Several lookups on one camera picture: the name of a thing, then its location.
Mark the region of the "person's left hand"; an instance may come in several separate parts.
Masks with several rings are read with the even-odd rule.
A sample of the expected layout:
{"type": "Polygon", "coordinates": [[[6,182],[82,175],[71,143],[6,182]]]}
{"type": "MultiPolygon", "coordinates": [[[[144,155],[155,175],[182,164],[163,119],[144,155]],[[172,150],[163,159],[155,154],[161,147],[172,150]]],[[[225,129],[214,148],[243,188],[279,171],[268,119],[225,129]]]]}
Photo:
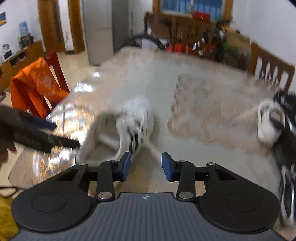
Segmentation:
{"type": "Polygon", "coordinates": [[[7,162],[9,151],[11,151],[12,153],[17,152],[15,143],[10,140],[1,138],[0,139],[0,167],[3,165],[3,163],[7,162]]]}

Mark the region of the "yellow sleeve forearm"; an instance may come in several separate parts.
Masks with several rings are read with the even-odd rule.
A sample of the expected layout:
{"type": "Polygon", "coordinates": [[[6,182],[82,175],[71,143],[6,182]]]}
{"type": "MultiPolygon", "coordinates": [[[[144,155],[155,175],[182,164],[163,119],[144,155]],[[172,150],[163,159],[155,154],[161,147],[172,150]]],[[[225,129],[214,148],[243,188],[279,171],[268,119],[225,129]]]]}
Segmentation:
{"type": "Polygon", "coordinates": [[[0,240],[7,241],[18,234],[19,229],[11,214],[11,197],[1,195],[0,199],[0,240]]]}

